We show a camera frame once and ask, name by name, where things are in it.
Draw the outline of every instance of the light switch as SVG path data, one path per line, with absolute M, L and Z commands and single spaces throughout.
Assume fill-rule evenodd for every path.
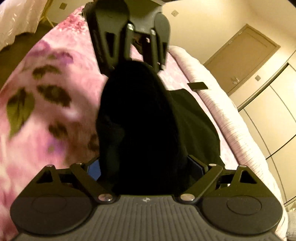
M 67 6 L 67 4 L 62 2 L 59 8 L 62 9 L 62 10 L 65 10 L 66 6 Z
M 172 15 L 173 15 L 174 17 L 176 17 L 178 14 L 179 14 L 179 13 L 178 13 L 176 10 L 174 10 L 174 11 L 172 12 Z

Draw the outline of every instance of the logo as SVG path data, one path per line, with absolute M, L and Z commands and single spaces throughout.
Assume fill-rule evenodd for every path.
M 146 198 L 143 198 L 142 201 L 145 202 L 145 203 L 148 203 L 149 201 L 151 201 L 151 199 L 146 197 Z

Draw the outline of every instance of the floor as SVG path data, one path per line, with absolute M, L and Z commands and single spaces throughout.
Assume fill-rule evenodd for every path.
M 35 34 L 24 33 L 16 36 L 15 42 L 0 51 L 0 89 L 19 62 L 52 27 L 39 24 Z

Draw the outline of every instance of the door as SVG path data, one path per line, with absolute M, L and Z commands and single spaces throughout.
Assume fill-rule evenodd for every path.
M 249 25 L 243 27 L 204 66 L 232 94 L 280 48 Z

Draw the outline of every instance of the cabinet handle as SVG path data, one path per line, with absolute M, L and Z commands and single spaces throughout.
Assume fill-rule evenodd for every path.
M 233 80 L 232 83 L 233 83 L 234 85 L 237 85 L 237 84 L 239 83 L 239 79 L 236 78 L 236 77 L 235 77 L 235 80 L 234 80 L 234 79 L 232 79 L 232 80 Z

